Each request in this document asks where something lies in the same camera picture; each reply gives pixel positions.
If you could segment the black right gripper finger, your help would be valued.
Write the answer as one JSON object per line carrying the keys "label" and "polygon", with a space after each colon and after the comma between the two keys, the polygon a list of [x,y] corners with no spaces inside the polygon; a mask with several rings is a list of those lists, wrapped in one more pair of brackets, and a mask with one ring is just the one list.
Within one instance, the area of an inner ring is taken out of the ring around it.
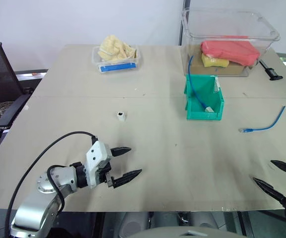
{"label": "black right gripper finger", "polygon": [[271,163],[277,166],[280,170],[286,172],[286,162],[279,160],[271,160]]}
{"label": "black right gripper finger", "polygon": [[270,184],[265,181],[253,178],[253,181],[269,196],[277,200],[282,206],[286,205],[286,197],[280,192],[276,191]]}

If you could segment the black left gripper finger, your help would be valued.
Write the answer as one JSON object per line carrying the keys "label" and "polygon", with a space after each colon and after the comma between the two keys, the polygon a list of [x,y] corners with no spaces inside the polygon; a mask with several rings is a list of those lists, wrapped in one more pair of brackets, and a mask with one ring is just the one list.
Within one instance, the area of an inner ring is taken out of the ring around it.
{"label": "black left gripper finger", "polygon": [[121,156],[127,152],[131,151],[129,147],[115,147],[111,149],[111,154],[113,157]]}
{"label": "black left gripper finger", "polygon": [[118,188],[122,185],[125,185],[136,178],[141,172],[142,169],[130,171],[123,174],[122,177],[119,178],[114,178],[107,174],[108,187]]}

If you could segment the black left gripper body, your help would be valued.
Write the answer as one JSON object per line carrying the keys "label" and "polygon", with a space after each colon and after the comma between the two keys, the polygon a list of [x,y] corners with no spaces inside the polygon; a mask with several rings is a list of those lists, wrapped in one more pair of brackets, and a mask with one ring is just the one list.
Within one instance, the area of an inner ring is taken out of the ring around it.
{"label": "black left gripper body", "polygon": [[99,185],[101,183],[107,183],[107,185],[112,185],[112,176],[110,175],[111,170],[111,164],[110,162],[101,161],[97,165],[97,170],[95,172],[95,182],[96,185]]}

